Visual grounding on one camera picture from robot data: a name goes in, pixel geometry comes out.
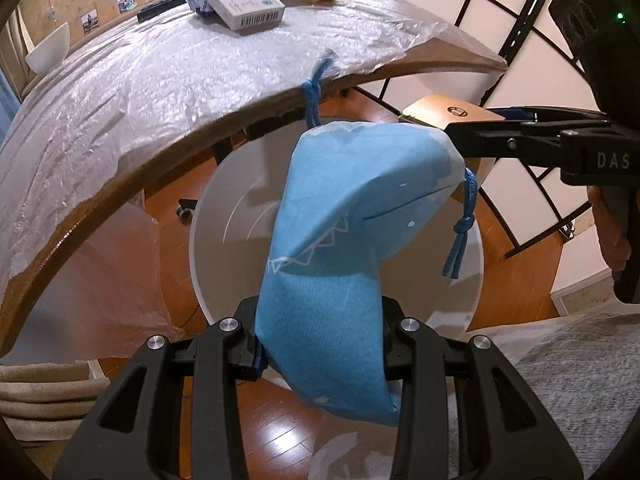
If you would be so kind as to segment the person right hand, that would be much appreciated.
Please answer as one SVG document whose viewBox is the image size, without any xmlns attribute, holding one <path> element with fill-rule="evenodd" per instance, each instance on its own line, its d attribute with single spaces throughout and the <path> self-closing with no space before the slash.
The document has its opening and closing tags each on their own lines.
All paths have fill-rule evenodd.
<svg viewBox="0 0 640 480">
<path fill-rule="evenodd" d="M 622 226 L 608 210 L 598 186 L 589 185 L 587 194 L 594 225 L 597 228 L 602 258 L 612 271 L 623 271 L 631 255 L 631 246 L 623 236 Z"/>
</svg>

